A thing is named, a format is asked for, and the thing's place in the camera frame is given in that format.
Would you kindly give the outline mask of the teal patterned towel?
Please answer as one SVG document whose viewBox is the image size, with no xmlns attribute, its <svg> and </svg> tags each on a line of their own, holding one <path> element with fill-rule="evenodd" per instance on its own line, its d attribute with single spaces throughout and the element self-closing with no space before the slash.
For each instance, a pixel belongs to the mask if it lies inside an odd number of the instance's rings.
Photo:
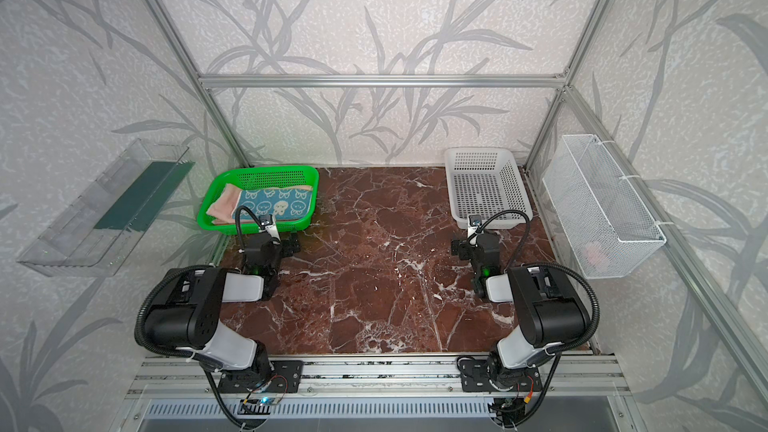
<svg viewBox="0 0 768 432">
<path fill-rule="evenodd" d="M 255 216 L 271 215 L 277 222 L 304 218 L 312 204 L 311 186 L 271 187 L 240 192 L 235 208 L 246 207 Z"/>
</svg>

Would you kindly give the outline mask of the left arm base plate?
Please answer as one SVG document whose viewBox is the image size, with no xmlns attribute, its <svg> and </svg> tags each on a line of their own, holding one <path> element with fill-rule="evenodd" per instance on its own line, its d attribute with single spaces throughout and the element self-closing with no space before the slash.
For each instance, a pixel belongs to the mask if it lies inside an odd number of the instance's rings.
<svg viewBox="0 0 768 432">
<path fill-rule="evenodd" d="M 297 393 L 304 362 L 301 360 L 271 361 L 264 371 L 255 368 L 225 371 L 218 383 L 223 394 L 245 392 Z"/>
</svg>

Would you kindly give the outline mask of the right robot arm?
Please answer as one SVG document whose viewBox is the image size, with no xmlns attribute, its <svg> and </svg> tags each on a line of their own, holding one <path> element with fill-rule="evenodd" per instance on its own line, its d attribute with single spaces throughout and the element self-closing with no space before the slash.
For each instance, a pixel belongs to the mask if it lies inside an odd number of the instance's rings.
<svg viewBox="0 0 768 432">
<path fill-rule="evenodd" d="M 494 381 L 524 372 L 584 345 L 599 325 L 599 302 L 590 285 L 560 264 L 537 262 L 501 266 L 500 238 L 480 234 L 454 239 L 451 253 L 472 266 L 478 297 L 514 306 L 517 325 L 500 339 L 486 361 Z"/>
</svg>

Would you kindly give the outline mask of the pink towel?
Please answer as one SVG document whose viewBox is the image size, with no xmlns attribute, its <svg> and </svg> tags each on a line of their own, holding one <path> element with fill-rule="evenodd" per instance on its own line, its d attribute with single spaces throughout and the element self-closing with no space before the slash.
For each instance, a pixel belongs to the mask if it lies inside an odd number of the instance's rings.
<svg viewBox="0 0 768 432">
<path fill-rule="evenodd" d="M 234 213 L 243 190 L 233 184 L 227 184 L 221 195 L 206 210 L 206 215 L 213 218 L 214 225 L 233 225 Z"/>
</svg>

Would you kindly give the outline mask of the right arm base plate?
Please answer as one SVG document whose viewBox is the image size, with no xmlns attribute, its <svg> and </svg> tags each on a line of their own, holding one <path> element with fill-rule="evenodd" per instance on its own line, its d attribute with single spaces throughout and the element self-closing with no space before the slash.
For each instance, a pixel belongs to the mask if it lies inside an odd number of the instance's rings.
<svg viewBox="0 0 768 432">
<path fill-rule="evenodd" d="M 456 366 L 463 392 L 525 392 L 543 388 L 537 367 L 506 368 L 496 355 L 459 356 Z"/>
</svg>

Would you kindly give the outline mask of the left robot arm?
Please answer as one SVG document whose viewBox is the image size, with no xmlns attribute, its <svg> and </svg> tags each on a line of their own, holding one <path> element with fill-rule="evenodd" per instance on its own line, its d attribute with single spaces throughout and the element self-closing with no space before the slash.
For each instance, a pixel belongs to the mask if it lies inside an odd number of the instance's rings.
<svg viewBox="0 0 768 432">
<path fill-rule="evenodd" d="M 239 268 L 192 265 L 170 269 L 144 299 L 134 339 L 146 350 L 192 359 L 208 371 L 251 375 L 263 382 L 273 375 L 266 347 L 220 320 L 225 303 L 261 302 L 279 285 L 281 261 L 301 250 L 293 232 L 282 240 L 268 232 L 245 238 Z"/>
</svg>

